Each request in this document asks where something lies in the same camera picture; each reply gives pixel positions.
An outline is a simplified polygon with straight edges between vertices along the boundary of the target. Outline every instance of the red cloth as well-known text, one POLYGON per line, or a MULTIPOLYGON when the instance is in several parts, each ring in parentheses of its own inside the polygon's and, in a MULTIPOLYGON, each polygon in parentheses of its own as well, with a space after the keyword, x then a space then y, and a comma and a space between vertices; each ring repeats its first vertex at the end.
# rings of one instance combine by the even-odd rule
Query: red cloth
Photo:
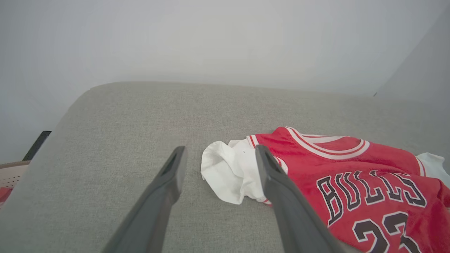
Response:
POLYGON ((5 203, 6 199, 9 197, 12 191, 12 188, 0 187, 0 208, 3 203, 5 203))
POLYGON ((289 127, 247 137, 289 178, 339 240, 364 252, 450 252, 450 190, 411 153, 289 127))

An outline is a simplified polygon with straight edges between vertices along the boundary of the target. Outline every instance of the number 23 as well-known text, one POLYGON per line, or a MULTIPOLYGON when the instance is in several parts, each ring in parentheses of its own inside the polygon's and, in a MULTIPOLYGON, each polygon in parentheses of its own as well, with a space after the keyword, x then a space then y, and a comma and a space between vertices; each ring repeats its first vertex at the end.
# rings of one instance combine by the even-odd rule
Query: number 23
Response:
MULTIPOLYGON (((405 212, 394 212, 383 216, 383 226, 389 235, 397 235, 401 233, 400 247, 405 247, 411 253, 421 252, 417 243, 406 235, 406 221, 408 214, 405 212)), ((389 242, 383 234, 380 226, 378 226, 371 219, 356 221, 353 225, 353 232, 355 233, 358 242, 365 242, 369 239, 367 234, 373 234, 375 240, 368 252, 385 253, 389 249, 389 242)))

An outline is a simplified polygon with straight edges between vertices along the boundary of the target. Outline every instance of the white trim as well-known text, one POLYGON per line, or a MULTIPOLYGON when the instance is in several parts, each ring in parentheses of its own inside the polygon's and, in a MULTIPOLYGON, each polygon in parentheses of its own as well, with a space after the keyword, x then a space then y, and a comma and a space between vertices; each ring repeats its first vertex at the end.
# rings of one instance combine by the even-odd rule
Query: white trim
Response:
POLYGON ((419 164, 420 175, 421 175, 421 176, 425 176, 425 170, 424 170, 424 168, 423 168, 422 163, 420 162, 420 160, 419 160, 416 156, 414 156, 414 157, 416 158, 417 163, 419 164))
POLYGON ((256 135, 250 135, 250 136, 247 136, 246 138, 247 138, 248 144, 252 148, 256 148, 256 145, 259 145, 259 142, 258 142, 258 139, 256 138, 256 135))
MULTIPOLYGON (((302 135, 301 133, 299 133, 297 130, 295 130, 295 128, 288 127, 288 129, 289 129, 289 128, 292 129, 293 131, 295 131, 300 137, 304 138, 303 135, 302 135)), ((322 151, 328 152, 328 153, 345 154, 345 153, 350 153, 350 152, 353 152, 353 151, 359 149, 359 148, 364 144, 364 140, 360 140, 360 143, 359 143, 356 147, 354 147, 354 148, 352 148, 352 149, 347 149, 347 150, 331 150, 331 149, 325 149, 325 148, 322 148, 322 147, 319 147, 319 146, 315 145, 314 143, 311 143, 311 142, 308 142, 308 143, 309 143, 311 146, 313 146, 314 148, 316 148, 316 149, 318 149, 318 150, 322 150, 322 151)))
MULTIPOLYGON (((351 153, 351 154, 344 154, 344 155, 327 154, 327 153, 321 152, 320 150, 317 150, 317 149, 315 149, 315 148, 309 146, 308 144, 306 144, 305 142, 303 142, 301 139, 299 139, 299 138, 297 137, 297 135, 294 133, 294 130, 295 130, 295 129, 290 128, 290 127, 286 127, 286 129, 289 131, 289 133, 291 134, 292 138, 293 138, 300 146, 302 146, 302 147, 305 148, 306 150, 310 151, 311 153, 314 153, 314 154, 316 154, 316 155, 319 155, 319 156, 321 156, 321 157, 323 157, 323 158, 327 158, 327 159, 333 159, 333 160, 345 160, 345 159, 350 159, 350 158, 353 158, 353 157, 357 157, 357 156, 361 155, 362 153, 364 153, 364 152, 369 148, 369 145, 370 145, 370 143, 369 143, 368 141, 361 140, 361 143, 360 143, 360 145, 358 145, 358 148, 360 148, 361 146, 362 146, 362 148, 361 148, 360 150, 356 151, 356 152, 353 152, 353 153, 351 153)), ((354 151, 354 150, 356 150, 356 149, 357 149, 357 148, 353 148, 353 149, 346 150, 345 153, 354 151)), ((336 150, 330 150, 330 151, 329 151, 328 149, 324 149, 324 150, 326 150, 327 152, 335 153, 335 154, 336 154, 336 150)))
POLYGON ((274 157, 281 164, 281 168, 284 170, 284 173, 286 173, 286 175, 287 175, 288 174, 288 170, 289 170, 287 164, 283 161, 283 159, 281 159, 281 158, 279 158, 277 156, 274 156, 274 157))

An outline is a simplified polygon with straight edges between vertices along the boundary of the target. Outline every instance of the white wall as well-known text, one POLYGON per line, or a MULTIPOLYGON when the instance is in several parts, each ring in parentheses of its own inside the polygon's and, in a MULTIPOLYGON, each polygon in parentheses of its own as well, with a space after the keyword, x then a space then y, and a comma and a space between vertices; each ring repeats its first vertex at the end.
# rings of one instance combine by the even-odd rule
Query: white wall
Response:
POLYGON ((420 101, 450 112, 450 7, 379 89, 377 97, 420 101))
POLYGON ((449 0, 0 1, 0 163, 89 88, 167 80, 373 95, 449 0))

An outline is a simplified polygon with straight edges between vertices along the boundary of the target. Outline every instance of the red basketball jersey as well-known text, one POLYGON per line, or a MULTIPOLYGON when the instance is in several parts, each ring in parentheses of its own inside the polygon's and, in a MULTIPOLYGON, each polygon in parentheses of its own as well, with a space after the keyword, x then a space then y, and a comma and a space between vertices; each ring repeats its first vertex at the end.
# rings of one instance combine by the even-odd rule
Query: red basketball jersey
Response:
POLYGON ((269 148, 339 240, 366 252, 450 252, 450 190, 413 154, 290 127, 247 139, 269 148))

